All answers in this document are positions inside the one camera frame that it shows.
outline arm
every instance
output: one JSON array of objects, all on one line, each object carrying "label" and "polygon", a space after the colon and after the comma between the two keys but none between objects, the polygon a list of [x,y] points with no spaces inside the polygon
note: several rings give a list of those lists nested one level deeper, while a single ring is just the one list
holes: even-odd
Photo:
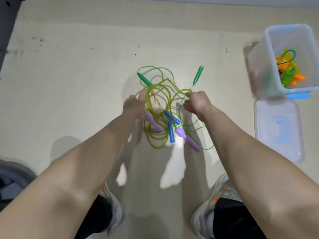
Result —
[{"label": "arm", "polygon": [[0,214],[3,238],[73,239],[124,144],[144,112],[144,94],[123,113],[52,163]]},{"label": "arm", "polygon": [[279,153],[241,130],[191,92],[184,108],[204,121],[221,163],[245,206],[268,238],[317,238],[319,186]]}]

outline person's right arm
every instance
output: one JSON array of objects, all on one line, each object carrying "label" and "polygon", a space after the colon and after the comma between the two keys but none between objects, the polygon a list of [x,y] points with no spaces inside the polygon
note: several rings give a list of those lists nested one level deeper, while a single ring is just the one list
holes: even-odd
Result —
[{"label": "person's right arm", "polygon": [[184,108],[202,120],[229,179],[267,238],[319,237],[319,186],[288,159],[239,128],[205,92]]}]

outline white wall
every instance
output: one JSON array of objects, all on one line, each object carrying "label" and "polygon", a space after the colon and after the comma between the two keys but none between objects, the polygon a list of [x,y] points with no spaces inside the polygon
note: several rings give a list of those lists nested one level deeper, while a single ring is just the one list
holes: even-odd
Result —
[{"label": "white wall", "polygon": [[300,7],[319,9],[319,0],[170,0],[230,5]]}]

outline person's left hand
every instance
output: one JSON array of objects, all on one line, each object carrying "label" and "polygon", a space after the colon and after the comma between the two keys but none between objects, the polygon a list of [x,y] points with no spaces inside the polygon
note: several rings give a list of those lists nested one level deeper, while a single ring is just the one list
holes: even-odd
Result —
[{"label": "person's left hand", "polygon": [[141,92],[138,99],[134,95],[130,95],[123,105],[123,114],[132,114],[134,119],[141,117],[144,114],[145,92]]}]

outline toy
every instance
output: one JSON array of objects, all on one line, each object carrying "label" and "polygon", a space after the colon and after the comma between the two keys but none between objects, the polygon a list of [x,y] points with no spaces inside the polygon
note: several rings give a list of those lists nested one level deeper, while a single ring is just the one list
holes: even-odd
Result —
[{"label": "toy", "polygon": [[[145,92],[145,111],[147,113],[145,120],[144,120],[144,132],[146,134],[147,140],[149,144],[156,149],[160,149],[165,146],[168,138],[170,138],[170,142],[174,143],[174,129],[176,132],[177,128],[180,128],[184,134],[184,139],[187,140],[187,143],[194,148],[194,150],[199,151],[201,147],[199,146],[198,142],[194,140],[191,136],[192,132],[197,131],[198,129],[204,128],[205,125],[195,129],[189,130],[188,127],[193,126],[195,123],[198,122],[198,119],[192,124],[183,124],[183,120],[181,117],[181,106],[176,108],[172,105],[173,101],[179,99],[179,102],[182,104],[186,98],[186,92],[192,91],[191,89],[198,81],[204,67],[200,66],[197,74],[193,80],[193,85],[190,89],[179,89],[175,84],[175,79],[172,72],[166,68],[158,68],[154,66],[145,66],[137,71],[137,75],[140,79],[141,85],[144,87],[140,90],[136,96],[140,92]],[[163,71],[168,72],[172,80],[170,78],[164,78]],[[150,80],[146,78],[146,76],[150,72],[158,72],[157,75],[153,76]],[[161,80],[158,83],[152,83],[152,81],[159,77]],[[158,100],[158,97],[165,100],[165,107],[163,108],[161,103]],[[153,141],[163,141],[160,145],[154,144]],[[212,145],[210,148],[203,148],[205,150],[209,150],[213,148]]]},{"label": "toy", "polygon": [[191,140],[190,137],[186,136],[185,131],[183,129],[178,127],[175,129],[175,132],[178,136],[182,137],[189,145],[191,145],[196,152],[200,152],[201,147],[193,140]]},{"label": "toy", "polygon": [[295,62],[293,62],[296,54],[296,51],[293,49],[288,50],[285,48],[284,53],[280,57],[275,58],[281,84],[285,88],[295,86],[297,85],[297,81],[304,81],[306,79],[305,76],[299,74],[300,70]]}]

